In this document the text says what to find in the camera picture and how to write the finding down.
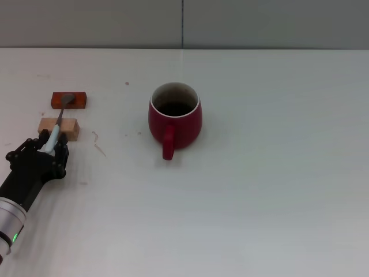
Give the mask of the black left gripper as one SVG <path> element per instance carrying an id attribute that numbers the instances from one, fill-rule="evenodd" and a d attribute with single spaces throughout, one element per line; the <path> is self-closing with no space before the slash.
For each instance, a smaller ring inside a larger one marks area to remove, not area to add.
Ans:
<path id="1" fill-rule="evenodd" d="M 66 135 L 59 137 L 54 156 L 38 151 L 47 140 L 48 130 L 43 129 L 38 138 L 28 138 L 15 151 L 6 154 L 11 172 L 1 185 L 1 197 L 14 201 L 25 211 L 47 182 L 66 175 L 69 157 Z"/>

